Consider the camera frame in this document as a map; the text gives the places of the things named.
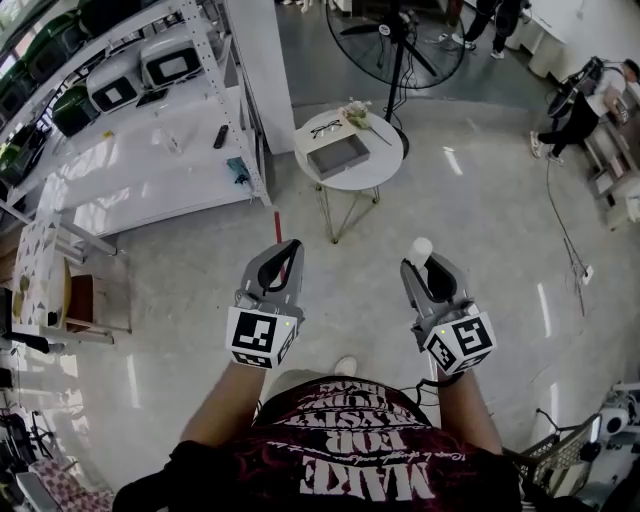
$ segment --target eyeglasses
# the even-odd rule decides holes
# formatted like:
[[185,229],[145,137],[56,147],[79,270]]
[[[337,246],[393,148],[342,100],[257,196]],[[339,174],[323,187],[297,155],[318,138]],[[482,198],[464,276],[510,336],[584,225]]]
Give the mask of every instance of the eyeglasses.
[[342,128],[342,123],[336,119],[335,121],[331,121],[329,124],[314,128],[313,130],[311,130],[311,133],[313,133],[313,138],[315,139],[318,136],[323,137],[325,130],[329,130],[330,132],[335,132],[340,128]]

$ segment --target gray concrete floor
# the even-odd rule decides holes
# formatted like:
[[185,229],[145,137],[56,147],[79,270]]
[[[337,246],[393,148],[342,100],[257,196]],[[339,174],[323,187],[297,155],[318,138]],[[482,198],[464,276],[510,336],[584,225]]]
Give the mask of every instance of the gray concrete floor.
[[[612,383],[637,376],[637,229],[610,233],[602,225],[581,155],[569,150],[566,166],[551,169],[567,229],[595,268],[583,317],[547,197],[546,162],[527,146],[529,114],[415,100],[403,118],[408,158],[381,187],[381,203],[338,245],[327,241],[314,188],[293,156],[275,159],[271,189],[284,236],[306,248],[307,320],[267,387],[283,370],[327,372],[346,354],[357,357],[362,377],[415,384],[426,360],[409,332],[415,313],[399,264],[412,240],[426,236],[467,272],[492,320],[498,349],[477,376],[504,445],[522,449],[548,432],[536,407],[560,424],[584,420]],[[443,147],[454,150],[462,175]],[[332,196],[336,213],[348,200]],[[229,360],[226,311],[244,266],[274,240],[272,211],[259,202],[123,233],[117,243],[131,258],[133,334],[114,346],[69,347],[64,356],[21,349],[6,357],[21,370],[21,404],[43,411],[91,482],[117,489],[166,463]]]
[[[329,28],[325,8],[317,1],[302,14],[295,4],[276,5],[289,92],[294,107],[359,100],[381,100],[389,86],[353,64],[338,48]],[[474,11],[465,7],[463,22],[469,27]],[[478,39],[478,49],[467,52],[448,81],[431,89],[410,91],[409,97],[481,101],[539,109],[552,85],[527,69],[528,56],[505,49],[506,58],[490,57],[495,35],[489,25]]]

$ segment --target person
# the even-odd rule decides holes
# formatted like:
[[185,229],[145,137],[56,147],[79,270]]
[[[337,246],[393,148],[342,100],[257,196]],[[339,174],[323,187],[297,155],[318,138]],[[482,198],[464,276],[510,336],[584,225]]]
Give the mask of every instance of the person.
[[518,17],[524,6],[522,0],[478,0],[476,16],[469,31],[464,38],[453,34],[451,39],[459,45],[464,45],[467,50],[474,51],[478,47],[475,40],[482,35],[491,18],[496,15],[496,35],[493,38],[491,57],[502,60],[507,38],[515,32]]
[[283,373],[253,419],[266,370],[230,363],[170,462],[123,487],[114,512],[521,509],[518,473],[471,370],[439,388],[438,429],[401,391],[355,377],[356,366],[347,356],[332,375]]
[[588,98],[579,92],[576,96],[569,121],[556,132],[530,134],[531,151],[536,158],[540,158],[545,144],[553,144],[553,149],[547,153],[549,160],[559,165],[564,163],[560,154],[569,144],[583,142],[598,126],[600,118],[610,112],[619,123],[624,119],[617,102],[627,87],[627,83],[634,83],[640,77],[640,68],[633,60],[627,59],[620,66],[605,68],[600,82],[594,93]]

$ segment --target shelf rack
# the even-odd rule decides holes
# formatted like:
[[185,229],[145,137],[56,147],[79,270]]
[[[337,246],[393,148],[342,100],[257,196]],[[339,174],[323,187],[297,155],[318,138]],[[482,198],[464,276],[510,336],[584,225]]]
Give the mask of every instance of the shelf rack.
[[[216,0],[215,6],[224,14],[224,2]],[[79,227],[105,236],[235,201],[259,198],[265,206],[271,205],[264,179],[261,121],[233,34],[225,23],[227,35],[216,60],[193,0],[159,0],[88,42],[34,92],[0,132],[0,142],[21,124],[43,115],[43,102],[50,102],[53,93],[100,52],[176,13],[191,33],[202,74],[174,85],[165,101],[140,108],[128,105],[101,115],[70,139],[54,127],[36,168],[10,190],[0,207],[16,216],[12,206],[46,181],[39,211],[69,213]],[[230,68],[238,85],[226,87]],[[225,146],[214,150],[215,134],[224,124],[229,126]],[[174,154],[163,147],[161,139],[167,137],[178,139]],[[226,165],[229,158],[242,159],[250,185],[234,183],[235,176]]]

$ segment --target checkered cloth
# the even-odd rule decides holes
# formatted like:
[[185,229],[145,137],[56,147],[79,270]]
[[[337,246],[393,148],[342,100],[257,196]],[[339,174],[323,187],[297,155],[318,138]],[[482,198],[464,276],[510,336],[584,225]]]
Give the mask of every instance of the checkered cloth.
[[115,495],[111,491],[89,492],[60,464],[40,459],[29,466],[40,478],[51,497],[65,512],[110,512]]

